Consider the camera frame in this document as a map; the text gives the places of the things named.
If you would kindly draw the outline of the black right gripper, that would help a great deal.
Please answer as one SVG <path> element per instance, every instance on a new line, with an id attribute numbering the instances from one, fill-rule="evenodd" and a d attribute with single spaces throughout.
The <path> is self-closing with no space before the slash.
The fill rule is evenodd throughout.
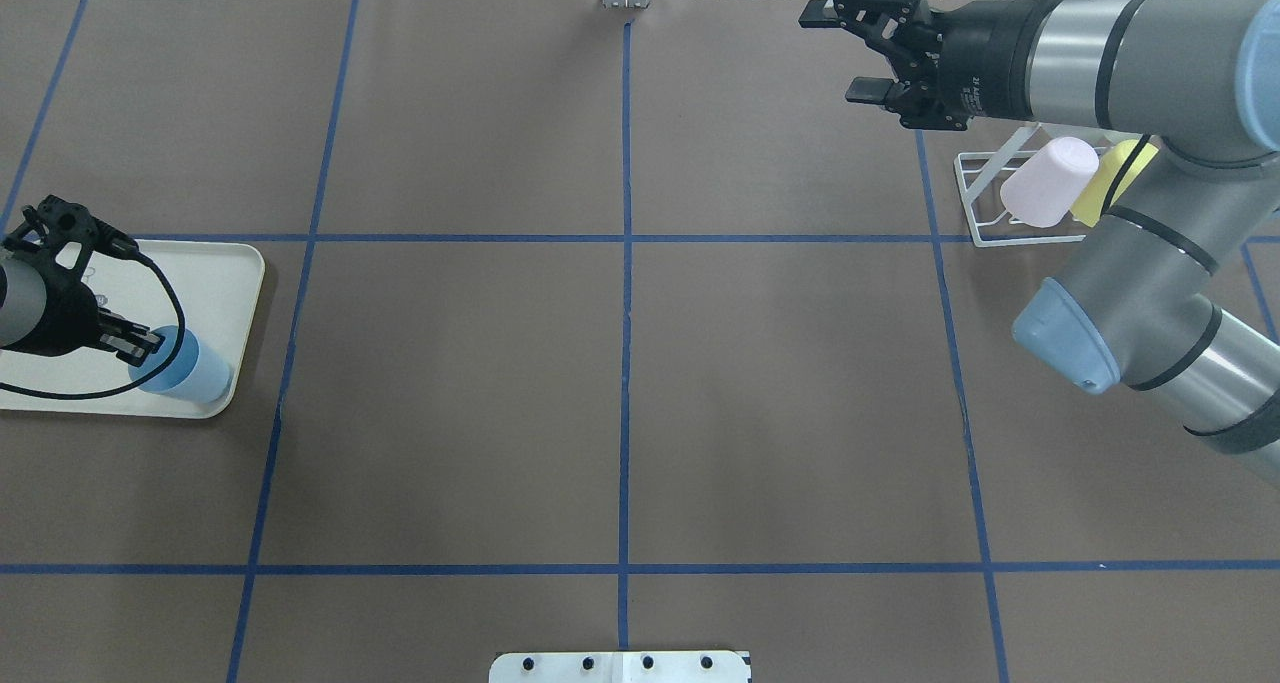
<path id="1" fill-rule="evenodd" d="M 842 29 L 884 58 L 888 77 L 855 77 L 850 104 L 895 114 L 908 130 L 966 130 L 974 118 L 1030 122 L 1030 59 L 1042 0 L 808 0 L 805 29 Z"/>

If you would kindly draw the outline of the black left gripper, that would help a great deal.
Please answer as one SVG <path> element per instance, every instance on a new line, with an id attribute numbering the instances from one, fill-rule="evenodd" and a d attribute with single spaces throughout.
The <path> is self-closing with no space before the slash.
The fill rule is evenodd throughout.
<path id="1" fill-rule="evenodd" d="M 20 352 L 59 358 L 81 349 L 110 352 L 141 367 L 166 342 L 164 333 L 141 326 L 97 304 L 90 287 L 56 263 L 20 263 Z"/>

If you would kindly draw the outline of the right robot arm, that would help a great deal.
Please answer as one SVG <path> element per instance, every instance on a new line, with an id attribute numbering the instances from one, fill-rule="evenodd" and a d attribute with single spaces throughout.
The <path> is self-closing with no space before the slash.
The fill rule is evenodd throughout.
<path id="1" fill-rule="evenodd" d="M 1277 214 L 1277 0 L 809 0 L 890 65 L 845 98 L 909 130 L 977 116 L 1147 133 L 1158 153 L 1012 324 L 1079 390 L 1124 384 L 1277 482 L 1279 350 L 1203 295 Z"/>

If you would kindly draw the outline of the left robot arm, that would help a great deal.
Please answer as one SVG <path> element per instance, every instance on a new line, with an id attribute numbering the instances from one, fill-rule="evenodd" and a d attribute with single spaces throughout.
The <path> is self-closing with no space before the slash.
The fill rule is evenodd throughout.
<path id="1" fill-rule="evenodd" d="M 164 333 L 99 304 L 73 270 L 18 255 L 3 258 L 3 350 L 60 358 L 92 349 L 141 367 L 165 342 Z"/>

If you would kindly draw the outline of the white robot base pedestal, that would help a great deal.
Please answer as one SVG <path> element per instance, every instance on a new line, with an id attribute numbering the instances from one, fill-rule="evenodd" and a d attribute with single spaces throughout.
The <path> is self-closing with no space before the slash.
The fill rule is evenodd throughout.
<path id="1" fill-rule="evenodd" d="M 489 682 L 751 682 L 750 654 L 732 650 L 511 652 Z"/>

